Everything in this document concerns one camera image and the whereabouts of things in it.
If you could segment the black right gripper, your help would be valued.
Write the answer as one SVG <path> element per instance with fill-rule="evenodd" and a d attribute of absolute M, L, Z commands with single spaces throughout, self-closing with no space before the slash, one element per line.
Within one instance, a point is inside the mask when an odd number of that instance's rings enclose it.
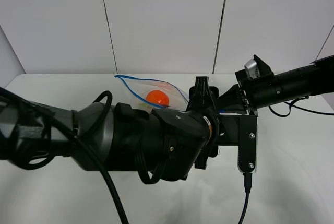
<path fill-rule="evenodd" d="M 277 79 L 272 71 L 265 71 L 264 75 L 255 79 L 247 77 L 246 70 L 239 70 L 235 75 L 239 85 L 233 85 L 218 98 L 218 109 L 247 108 L 250 115 L 257 116 L 258 109 L 276 102 Z"/>

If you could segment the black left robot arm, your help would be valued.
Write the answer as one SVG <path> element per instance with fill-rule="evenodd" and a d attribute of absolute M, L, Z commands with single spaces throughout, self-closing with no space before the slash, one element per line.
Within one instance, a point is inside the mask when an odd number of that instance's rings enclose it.
<path fill-rule="evenodd" d="M 189 92 L 184 111 L 113 105 L 109 91 L 76 111 L 1 89 L 1 159 L 35 170 L 64 156 L 86 171 L 136 171 L 144 184 L 186 180 L 206 168 L 219 134 L 218 88 L 197 77 Z"/>

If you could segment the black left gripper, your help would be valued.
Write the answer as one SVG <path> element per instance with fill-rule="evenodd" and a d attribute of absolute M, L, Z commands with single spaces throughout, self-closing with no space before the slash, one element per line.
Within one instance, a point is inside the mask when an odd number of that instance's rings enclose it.
<path fill-rule="evenodd" d="M 218 155 L 217 140 L 219 139 L 219 120 L 217 99 L 219 89 L 209 86 L 209 77 L 197 76 L 195 85 L 189 90 L 189 102 L 186 112 L 191 112 L 204 122 L 208 128 L 205 144 L 195 160 L 196 169 L 206 169 L 209 158 Z"/>

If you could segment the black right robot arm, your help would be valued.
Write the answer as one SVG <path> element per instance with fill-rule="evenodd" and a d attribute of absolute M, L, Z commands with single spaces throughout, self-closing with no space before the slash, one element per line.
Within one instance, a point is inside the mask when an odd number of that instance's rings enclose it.
<path fill-rule="evenodd" d="M 235 73 L 237 84 L 217 99 L 219 112 L 246 114 L 290 100 L 333 92 L 333 56 L 274 74 L 257 55 Z"/>

